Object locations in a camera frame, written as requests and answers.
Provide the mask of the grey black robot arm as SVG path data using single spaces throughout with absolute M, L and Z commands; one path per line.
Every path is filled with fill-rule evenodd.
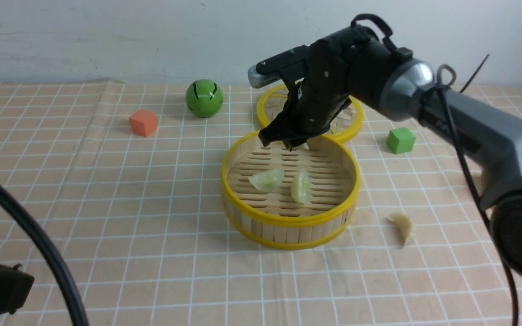
M 394 45 L 393 31 L 352 23 L 309 46 L 249 68 L 249 84 L 284 81 L 282 112 L 259 132 L 264 145 L 296 147 L 325 134 L 352 96 L 393 121 L 415 119 L 484 172 L 478 207 L 502 261 L 522 276 L 522 119 L 450 89 L 412 50 Z

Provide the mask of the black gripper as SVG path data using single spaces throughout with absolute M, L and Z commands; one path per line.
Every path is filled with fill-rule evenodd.
M 301 98 L 288 120 L 275 119 L 259 130 L 261 144 L 284 142 L 292 151 L 293 140 L 307 142 L 327 134 L 327 126 L 348 97 L 368 105 L 379 103 L 393 66 L 392 49 L 392 43 L 379 39 L 369 27 L 346 27 L 315 41 L 310 45 Z M 294 134 L 292 129 L 317 133 Z

